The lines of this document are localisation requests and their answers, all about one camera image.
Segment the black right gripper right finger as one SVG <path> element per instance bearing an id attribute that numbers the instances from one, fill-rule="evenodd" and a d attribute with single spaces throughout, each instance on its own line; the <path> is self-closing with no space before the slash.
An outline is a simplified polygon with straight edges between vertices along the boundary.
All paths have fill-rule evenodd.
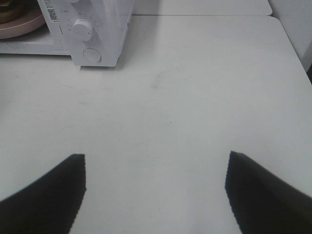
<path id="1" fill-rule="evenodd" d="M 243 234 L 312 232 L 312 198 L 245 154 L 230 152 L 225 190 Z"/>

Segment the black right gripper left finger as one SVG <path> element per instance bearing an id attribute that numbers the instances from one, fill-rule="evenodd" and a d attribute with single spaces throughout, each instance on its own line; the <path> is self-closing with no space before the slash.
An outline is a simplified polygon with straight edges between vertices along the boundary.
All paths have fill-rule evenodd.
<path id="1" fill-rule="evenodd" d="M 68 234 L 86 192 L 84 154 L 73 154 L 0 202 L 2 234 Z"/>

